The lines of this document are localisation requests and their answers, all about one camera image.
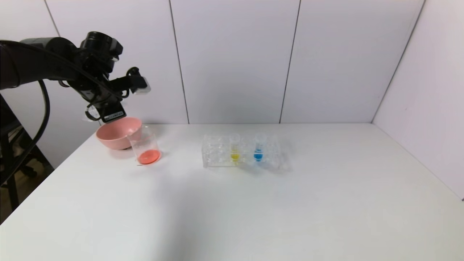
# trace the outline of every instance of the label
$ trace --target label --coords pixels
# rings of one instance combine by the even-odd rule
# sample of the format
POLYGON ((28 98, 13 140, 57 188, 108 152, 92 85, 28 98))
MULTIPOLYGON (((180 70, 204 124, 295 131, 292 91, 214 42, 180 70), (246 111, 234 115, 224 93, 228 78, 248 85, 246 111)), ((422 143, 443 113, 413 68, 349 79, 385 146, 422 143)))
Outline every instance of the label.
POLYGON ((124 112, 118 111, 116 113, 105 116, 105 120, 111 120, 111 119, 117 118, 117 117, 122 116, 122 115, 124 115, 124 112))

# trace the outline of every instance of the pink bowl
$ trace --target pink bowl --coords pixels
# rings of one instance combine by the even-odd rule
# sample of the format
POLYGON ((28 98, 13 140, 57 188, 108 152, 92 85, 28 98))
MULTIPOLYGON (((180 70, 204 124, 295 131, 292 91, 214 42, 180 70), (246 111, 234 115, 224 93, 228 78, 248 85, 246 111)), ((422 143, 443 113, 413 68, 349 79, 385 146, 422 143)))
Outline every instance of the pink bowl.
POLYGON ((97 130, 97 139, 112 150, 127 149, 130 147, 127 136, 136 132, 141 126, 140 119, 124 117, 100 126, 97 130))

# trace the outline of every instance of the white table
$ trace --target white table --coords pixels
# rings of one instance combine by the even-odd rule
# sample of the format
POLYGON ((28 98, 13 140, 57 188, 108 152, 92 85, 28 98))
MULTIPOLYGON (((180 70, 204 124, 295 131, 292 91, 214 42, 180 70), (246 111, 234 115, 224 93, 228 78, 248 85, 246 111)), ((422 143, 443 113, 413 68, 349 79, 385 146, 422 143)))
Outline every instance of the white table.
POLYGON ((0 226, 0 260, 464 260, 464 203, 374 125, 154 128, 149 166, 90 137, 0 226), (257 131, 281 170, 202 167, 204 134, 257 131))

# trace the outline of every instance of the test tube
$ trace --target test tube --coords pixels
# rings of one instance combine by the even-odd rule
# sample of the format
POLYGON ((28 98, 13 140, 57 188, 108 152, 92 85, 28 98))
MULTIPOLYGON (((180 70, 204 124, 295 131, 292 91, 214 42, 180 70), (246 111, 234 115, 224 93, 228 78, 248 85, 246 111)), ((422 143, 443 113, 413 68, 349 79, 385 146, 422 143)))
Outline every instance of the test tube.
POLYGON ((240 152, 238 147, 240 145, 240 135, 239 134, 231 134, 229 136, 229 142, 231 147, 231 159, 233 162, 238 162, 240 159, 240 152))
POLYGON ((266 134, 264 133, 258 133, 255 136, 255 153, 253 157, 257 162, 260 162, 263 160, 263 155, 264 155, 264 146, 266 145, 267 137, 266 134))

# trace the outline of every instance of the blue liquid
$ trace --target blue liquid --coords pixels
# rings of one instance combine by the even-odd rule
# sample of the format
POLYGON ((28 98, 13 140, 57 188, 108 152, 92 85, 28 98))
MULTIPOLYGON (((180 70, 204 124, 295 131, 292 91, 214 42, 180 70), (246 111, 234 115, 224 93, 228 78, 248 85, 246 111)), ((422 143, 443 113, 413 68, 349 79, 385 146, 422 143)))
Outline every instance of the blue liquid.
POLYGON ((260 162, 263 159, 263 152, 261 150, 255 150, 254 158, 260 162))

